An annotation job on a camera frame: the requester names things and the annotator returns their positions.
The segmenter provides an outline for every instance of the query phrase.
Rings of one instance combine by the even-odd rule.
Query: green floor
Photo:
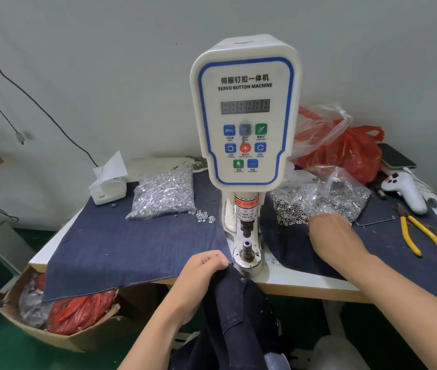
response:
[[[52,232],[18,230],[35,249],[40,249]],[[0,263],[0,285],[11,278]],[[312,349],[316,341],[328,334],[325,313],[320,300],[268,297],[283,332],[294,338],[297,347]],[[347,303],[341,313],[347,338],[356,346],[372,370],[425,369],[412,350],[372,305]],[[199,329],[201,312],[184,327],[184,332]],[[26,335],[0,316],[0,369],[9,370],[81,370],[116,369],[133,345],[136,335],[112,342],[92,353],[72,353],[43,344]]]

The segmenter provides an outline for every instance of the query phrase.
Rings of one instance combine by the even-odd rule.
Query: smartphone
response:
[[[381,149],[381,161],[391,170],[398,170],[404,167],[415,168],[417,165],[414,161],[409,160],[406,156],[401,154],[397,149],[389,146],[386,142],[378,144]]]

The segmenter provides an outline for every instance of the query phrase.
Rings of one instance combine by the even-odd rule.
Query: hand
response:
[[[191,256],[162,304],[174,311],[181,325],[188,323],[205,296],[212,275],[228,265],[221,251]]]
[[[342,275],[370,255],[350,223],[339,214],[309,218],[309,239],[316,254]]]

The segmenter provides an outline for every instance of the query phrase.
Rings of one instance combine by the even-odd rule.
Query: plastic bag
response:
[[[352,117],[338,103],[299,107],[292,158],[305,156],[333,142],[352,123]]]
[[[45,273],[32,275],[30,282],[23,288],[18,301],[18,310],[23,321],[32,327],[42,328],[49,318],[54,302],[42,301],[45,288]]]
[[[377,131],[376,135],[368,132]],[[314,165],[334,165],[345,169],[362,184],[373,181],[379,170],[381,142],[385,131],[378,126],[351,127],[333,142],[322,145],[307,156],[302,156],[296,165],[307,168]]]
[[[270,193],[281,225],[307,224],[309,217],[322,212],[337,212],[353,222],[371,195],[368,188],[337,166],[286,171],[286,178]]]
[[[154,218],[192,210],[195,210],[193,170],[183,168],[140,179],[132,211],[126,219]]]
[[[116,290],[56,301],[49,314],[49,332],[72,335],[92,327],[112,307]]]

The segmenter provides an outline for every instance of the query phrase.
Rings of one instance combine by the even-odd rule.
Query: white wall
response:
[[[437,190],[437,0],[0,0],[0,65],[103,164],[200,153],[189,71],[222,38],[302,56],[302,103],[340,101]],[[0,207],[56,228],[86,201],[88,157],[0,76]]]

